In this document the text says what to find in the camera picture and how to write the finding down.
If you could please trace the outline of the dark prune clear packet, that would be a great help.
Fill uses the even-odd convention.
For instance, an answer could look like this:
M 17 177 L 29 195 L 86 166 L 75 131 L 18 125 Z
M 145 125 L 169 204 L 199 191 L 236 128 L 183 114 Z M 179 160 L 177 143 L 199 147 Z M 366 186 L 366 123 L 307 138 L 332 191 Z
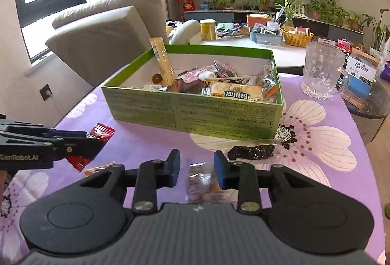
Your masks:
M 260 146 L 234 146 L 231 148 L 227 156 L 230 160 L 237 160 L 238 158 L 244 160 L 267 160 L 271 158 L 276 147 L 273 144 Z

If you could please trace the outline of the clear bag brown nuts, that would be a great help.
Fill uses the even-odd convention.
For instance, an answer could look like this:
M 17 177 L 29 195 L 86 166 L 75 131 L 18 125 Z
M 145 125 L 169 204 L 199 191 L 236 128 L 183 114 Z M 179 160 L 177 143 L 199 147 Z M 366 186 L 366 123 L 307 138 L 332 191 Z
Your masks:
M 186 178 L 186 201 L 189 204 L 213 204 L 227 201 L 229 193 L 221 190 L 211 163 L 191 164 Z

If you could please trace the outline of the tan orange snack packet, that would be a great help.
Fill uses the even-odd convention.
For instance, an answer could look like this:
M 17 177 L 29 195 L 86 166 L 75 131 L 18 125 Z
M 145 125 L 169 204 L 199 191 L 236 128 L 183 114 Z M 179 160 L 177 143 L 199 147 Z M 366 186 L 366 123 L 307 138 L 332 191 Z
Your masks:
M 114 164 L 115 164 L 115 162 L 110 162 L 106 165 L 101 165 L 101 166 L 97 166 L 97 167 L 93 167 L 93 168 L 89 168 L 89 169 L 84 169 L 83 173 L 85 174 L 86 177 L 89 177 L 91 175 L 94 175 L 98 172 L 105 170 L 106 168 L 108 168 L 110 166 L 113 166 Z

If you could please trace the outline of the red candy wrapper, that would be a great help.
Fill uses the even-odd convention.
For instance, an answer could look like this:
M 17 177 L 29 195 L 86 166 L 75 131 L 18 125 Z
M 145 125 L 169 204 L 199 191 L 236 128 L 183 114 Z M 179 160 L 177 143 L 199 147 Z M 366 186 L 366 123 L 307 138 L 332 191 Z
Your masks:
M 67 136 L 65 159 L 79 172 L 97 157 L 116 130 L 97 123 L 89 132 L 73 132 Z

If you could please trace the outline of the white nougat cracker packet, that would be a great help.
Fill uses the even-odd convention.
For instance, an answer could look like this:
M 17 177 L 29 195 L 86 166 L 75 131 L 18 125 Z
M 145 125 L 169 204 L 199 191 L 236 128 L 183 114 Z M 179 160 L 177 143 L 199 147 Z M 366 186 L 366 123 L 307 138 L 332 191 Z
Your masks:
M 256 85 L 212 82 L 210 96 L 263 102 L 263 89 Z

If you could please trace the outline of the silver black foil packet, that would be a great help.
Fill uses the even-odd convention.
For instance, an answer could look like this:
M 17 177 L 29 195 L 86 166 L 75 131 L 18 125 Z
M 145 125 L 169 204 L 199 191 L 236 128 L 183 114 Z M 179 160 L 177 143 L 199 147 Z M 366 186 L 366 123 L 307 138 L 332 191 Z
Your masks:
M 145 84 L 143 86 L 130 86 L 129 89 L 146 90 L 146 91 L 152 91 L 152 92 L 166 92 L 168 87 L 163 86 L 163 85 L 159 85 L 159 84 Z

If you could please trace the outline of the pink white snack packet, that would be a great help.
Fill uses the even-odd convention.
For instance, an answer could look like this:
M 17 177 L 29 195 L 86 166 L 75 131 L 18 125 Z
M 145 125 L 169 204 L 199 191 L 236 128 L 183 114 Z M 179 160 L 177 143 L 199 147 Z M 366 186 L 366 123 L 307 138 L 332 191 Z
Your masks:
M 195 68 L 195 69 L 183 72 L 182 74 L 177 76 L 177 79 L 181 79 L 185 83 L 189 84 L 191 82 L 199 80 L 200 75 L 203 73 L 206 73 L 206 74 L 214 73 L 214 75 L 216 75 L 217 68 L 214 65 L 202 66 L 199 68 Z

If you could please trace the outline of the long tan stick packet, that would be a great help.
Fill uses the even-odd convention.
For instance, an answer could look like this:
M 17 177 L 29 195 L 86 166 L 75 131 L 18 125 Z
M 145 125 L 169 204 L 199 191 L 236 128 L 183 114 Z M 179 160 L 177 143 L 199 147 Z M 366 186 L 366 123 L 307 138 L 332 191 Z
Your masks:
M 175 80 L 176 77 L 173 72 L 171 61 L 167 54 L 163 38 L 150 38 L 149 42 L 151 44 L 151 48 L 155 54 L 157 62 L 159 63 L 164 85 L 170 92 L 179 92 L 178 83 Z

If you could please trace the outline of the brown dried snack bag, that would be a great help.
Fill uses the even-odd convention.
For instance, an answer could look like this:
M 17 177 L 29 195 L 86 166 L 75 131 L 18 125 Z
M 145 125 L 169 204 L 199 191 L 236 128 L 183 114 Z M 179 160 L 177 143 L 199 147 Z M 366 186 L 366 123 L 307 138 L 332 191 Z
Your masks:
M 207 83 L 201 80 L 186 83 L 183 79 L 177 80 L 178 91 L 184 94 L 201 94 L 202 89 L 207 87 Z

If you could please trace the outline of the orange label nut bag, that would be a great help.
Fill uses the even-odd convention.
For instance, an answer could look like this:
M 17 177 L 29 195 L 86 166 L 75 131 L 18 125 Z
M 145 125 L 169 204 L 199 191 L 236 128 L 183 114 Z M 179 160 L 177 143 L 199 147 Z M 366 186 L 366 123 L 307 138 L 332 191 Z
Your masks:
M 276 103 L 276 95 L 279 86 L 276 82 L 276 75 L 274 73 L 275 62 L 270 61 L 258 73 L 254 85 L 260 86 L 263 93 L 263 101 L 268 103 Z

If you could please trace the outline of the green cardboard box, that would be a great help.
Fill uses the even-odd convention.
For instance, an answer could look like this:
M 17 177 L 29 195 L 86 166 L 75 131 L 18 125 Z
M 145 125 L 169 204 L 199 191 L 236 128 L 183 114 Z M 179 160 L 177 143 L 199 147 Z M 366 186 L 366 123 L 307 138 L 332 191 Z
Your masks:
M 230 65 L 252 82 L 274 60 L 270 49 L 247 47 L 168 45 L 166 51 L 177 74 L 217 61 Z M 274 137 L 283 110 L 281 92 L 276 95 L 276 103 L 268 103 L 129 89 L 145 85 L 159 71 L 155 54 L 149 49 L 102 84 L 116 120 L 234 140 Z

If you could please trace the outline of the orange tissue box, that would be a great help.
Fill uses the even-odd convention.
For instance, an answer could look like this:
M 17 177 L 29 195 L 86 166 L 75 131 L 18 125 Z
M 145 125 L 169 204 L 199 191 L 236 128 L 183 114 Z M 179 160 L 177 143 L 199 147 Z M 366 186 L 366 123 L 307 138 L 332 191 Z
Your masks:
M 250 28 L 253 28 L 256 24 L 267 26 L 267 22 L 271 20 L 272 18 L 267 14 L 247 14 L 247 26 Z

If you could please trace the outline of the blue white carton box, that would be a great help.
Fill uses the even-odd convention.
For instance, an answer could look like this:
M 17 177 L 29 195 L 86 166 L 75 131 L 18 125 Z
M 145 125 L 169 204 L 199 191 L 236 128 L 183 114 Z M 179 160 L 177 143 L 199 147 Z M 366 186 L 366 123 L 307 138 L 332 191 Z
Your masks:
M 341 96 L 344 101 L 362 110 L 371 92 L 379 61 L 364 53 L 360 48 L 352 47 L 344 68 L 349 76 L 348 87 Z

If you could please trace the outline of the purple gift bag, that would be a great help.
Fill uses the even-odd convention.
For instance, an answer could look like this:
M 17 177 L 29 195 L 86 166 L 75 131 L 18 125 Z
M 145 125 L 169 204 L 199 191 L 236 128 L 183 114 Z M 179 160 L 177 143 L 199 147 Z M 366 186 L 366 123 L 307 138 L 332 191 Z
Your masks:
M 382 61 L 379 63 L 377 75 L 380 79 L 388 83 L 390 82 L 390 61 L 389 60 L 387 60 L 386 62 Z

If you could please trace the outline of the wall power socket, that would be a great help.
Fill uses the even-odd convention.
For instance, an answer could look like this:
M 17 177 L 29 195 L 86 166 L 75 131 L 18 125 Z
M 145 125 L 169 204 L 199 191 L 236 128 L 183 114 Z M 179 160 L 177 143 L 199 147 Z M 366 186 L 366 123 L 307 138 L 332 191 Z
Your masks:
M 45 85 L 39 92 L 44 101 L 52 97 L 52 90 L 48 84 Z

